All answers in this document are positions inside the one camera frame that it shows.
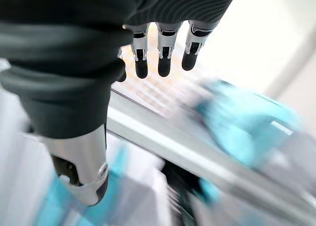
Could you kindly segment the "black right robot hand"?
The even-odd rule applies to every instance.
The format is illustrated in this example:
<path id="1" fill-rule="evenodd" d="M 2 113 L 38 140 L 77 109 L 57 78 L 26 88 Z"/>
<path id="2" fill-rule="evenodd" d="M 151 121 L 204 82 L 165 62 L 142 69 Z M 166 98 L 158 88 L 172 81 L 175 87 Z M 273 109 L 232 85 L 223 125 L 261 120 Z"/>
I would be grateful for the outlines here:
<path id="1" fill-rule="evenodd" d="M 170 73 L 177 33 L 190 23 L 182 60 L 191 70 L 233 0 L 0 0 L 2 87 L 19 96 L 62 183 L 83 204 L 108 185 L 106 121 L 111 85 L 126 78 L 133 51 L 145 78 L 149 24 L 158 27 L 158 73 Z"/>

